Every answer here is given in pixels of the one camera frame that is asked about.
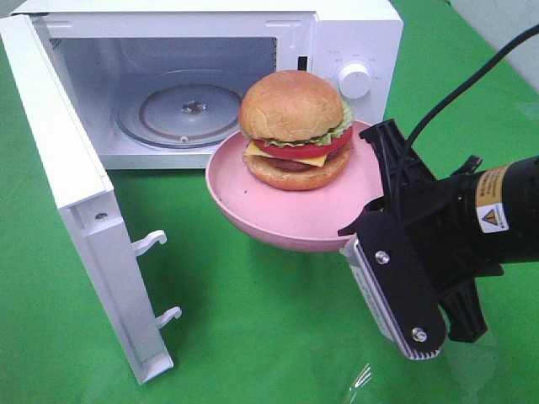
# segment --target pink plate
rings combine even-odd
[[[374,152],[358,136],[367,127],[354,123],[354,153],[348,165],[332,183],[310,191],[283,191],[256,179],[243,163],[248,141],[238,132],[210,158],[208,189],[223,215],[261,242],[310,253],[338,251],[348,237],[337,236],[337,230],[382,195]]]

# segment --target hamburger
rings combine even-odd
[[[331,84],[309,72],[275,72],[256,82],[238,120],[250,139],[243,154],[248,170],[278,189],[322,187],[350,159],[350,107]]]

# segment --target cheese slice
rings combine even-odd
[[[261,151],[254,144],[253,141],[249,142],[249,144],[247,146],[247,149],[245,149],[245,153],[248,154],[249,156],[262,156],[262,157],[269,157],[269,158],[278,158],[278,157],[275,157],[275,156],[272,156],[272,155],[266,153],[265,151]],[[320,157],[293,158],[291,160],[294,161],[294,162],[302,162],[303,164],[309,164],[311,166],[321,167],[325,163],[327,156],[328,156],[327,154],[324,154],[323,156],[320,156]]]

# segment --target white wall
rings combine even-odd
[[[496,50],[539,24],[539,0],[451,0],[451,6]],[[506,57],[539,93],[539,35]]]

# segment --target burger patty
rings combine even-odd
[[[326,162],[336,158],[342,151],[343,147],[341,146],[338,149],[331,151],[326,157]],[[305,164],[303,162],[293,162],[292,160],[286,160],[283,158],[273,158],[273,157],[264,157],[272,166],[277,167],[283,171],[299,173],[301,171],[310,170],[313,168],[311,164]]]

